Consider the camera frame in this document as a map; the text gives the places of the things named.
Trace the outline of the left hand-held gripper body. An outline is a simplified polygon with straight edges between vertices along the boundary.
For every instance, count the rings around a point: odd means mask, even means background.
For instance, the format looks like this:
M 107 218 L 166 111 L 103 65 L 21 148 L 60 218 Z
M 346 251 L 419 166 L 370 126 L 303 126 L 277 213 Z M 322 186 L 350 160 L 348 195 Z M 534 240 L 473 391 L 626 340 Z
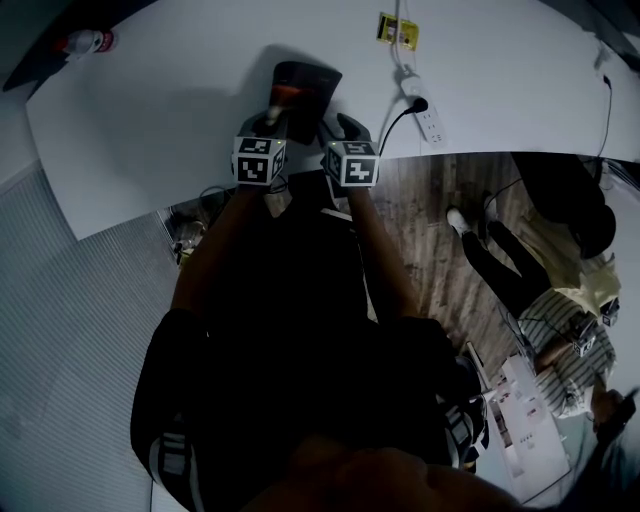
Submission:
M 238 185 L 271 185 L 282 172 L 286 141 L 254 136 L 236 136 L 232 173 Z

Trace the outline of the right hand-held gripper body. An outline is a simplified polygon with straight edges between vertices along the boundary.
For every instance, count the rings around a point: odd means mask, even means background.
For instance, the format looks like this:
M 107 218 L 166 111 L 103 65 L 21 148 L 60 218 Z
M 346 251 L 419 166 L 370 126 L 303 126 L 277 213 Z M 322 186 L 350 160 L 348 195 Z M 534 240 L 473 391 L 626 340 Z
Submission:
M 344 198 L 350 188 L 371 188 L 379 179 L 378 145 L 371 141 L 329 141 L 321 160 L 331 193 Z

